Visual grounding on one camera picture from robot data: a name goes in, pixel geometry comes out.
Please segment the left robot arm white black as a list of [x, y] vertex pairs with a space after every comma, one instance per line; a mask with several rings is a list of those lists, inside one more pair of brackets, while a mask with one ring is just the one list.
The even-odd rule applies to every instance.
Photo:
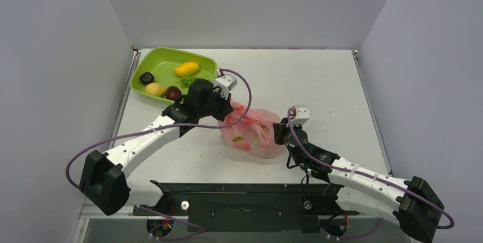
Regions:
[[126, 205], [147, 205], [157, 215], [166, 213], [170, 199], [158, 186], [153, 182], [129, 183], [128, 177], [162, 146], [185, 135], [200, 119], [213, 117], [224, 121], [232, 112], [230, 91], [236, 84], [236, 78], [229, 75], [213, 82], [197, 79], [186, 95], [145, 128], [146, 134], [104, 153], [90, 152], [81, 175], [81, 192], [107, 216]]

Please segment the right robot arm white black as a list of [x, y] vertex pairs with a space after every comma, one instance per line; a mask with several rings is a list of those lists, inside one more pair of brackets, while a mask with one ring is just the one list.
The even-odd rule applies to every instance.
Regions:
[[395, 223], [409, 237], [432, 242], [444, 204], [429, 183], [417, 176], [401, 179], [352, 163], [308, 141], [300, 125], [287, 118], [272, 125], [274, 141], [284, 145], [290, 159], [312, 178], [329, 184], [321, 198], [323, 209], [365, 213]]

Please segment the pink plastic bag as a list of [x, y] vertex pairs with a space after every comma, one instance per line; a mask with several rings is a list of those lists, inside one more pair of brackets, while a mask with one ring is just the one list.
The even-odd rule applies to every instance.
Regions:
[[266, 109], [250, 109], [241, 121], [220, 129], [221, 140], [232, 147], [253, 156], [273, 159], [282, 155], [285, 149], [275, 143], [274, 123], [281, 118]]

